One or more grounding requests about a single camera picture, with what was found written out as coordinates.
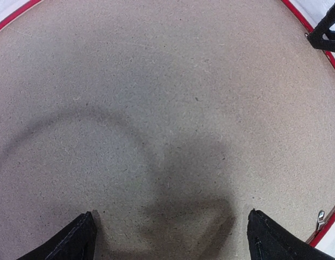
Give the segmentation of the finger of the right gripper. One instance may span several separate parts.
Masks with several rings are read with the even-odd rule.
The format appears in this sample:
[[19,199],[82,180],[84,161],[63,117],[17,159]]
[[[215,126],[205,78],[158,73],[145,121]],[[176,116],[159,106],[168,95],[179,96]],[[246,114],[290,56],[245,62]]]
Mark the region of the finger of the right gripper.
[[308,34],[308,41],[315,49],[335,53],[335,31],[330,27],[335,24],[335,3],[327,11],[313,31]]

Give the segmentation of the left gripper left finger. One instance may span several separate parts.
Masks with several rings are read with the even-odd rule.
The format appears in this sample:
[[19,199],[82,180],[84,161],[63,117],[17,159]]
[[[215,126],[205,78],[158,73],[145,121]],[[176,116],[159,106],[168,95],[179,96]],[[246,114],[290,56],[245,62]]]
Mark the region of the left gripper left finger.
[[20,257],[24,259],[93,259],[97,228],[92,213],[78,215],[47,242]]

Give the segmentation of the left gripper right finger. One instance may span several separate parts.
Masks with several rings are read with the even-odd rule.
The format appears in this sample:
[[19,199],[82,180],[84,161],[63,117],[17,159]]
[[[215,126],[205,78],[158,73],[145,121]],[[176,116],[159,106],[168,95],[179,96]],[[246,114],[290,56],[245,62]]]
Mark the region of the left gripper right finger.
[[248,215],[247,239],[251,260],[333,260],[298,239],[260,210]]

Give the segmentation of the brown backing board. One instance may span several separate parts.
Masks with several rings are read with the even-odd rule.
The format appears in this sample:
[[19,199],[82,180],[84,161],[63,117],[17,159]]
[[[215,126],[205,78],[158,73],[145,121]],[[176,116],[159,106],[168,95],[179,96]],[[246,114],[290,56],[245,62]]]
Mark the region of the brown backing board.
[[335,204],[335,71],[281,1],[43,1],[0,32],[0,259],[83,212],[96,259],[248,259]]

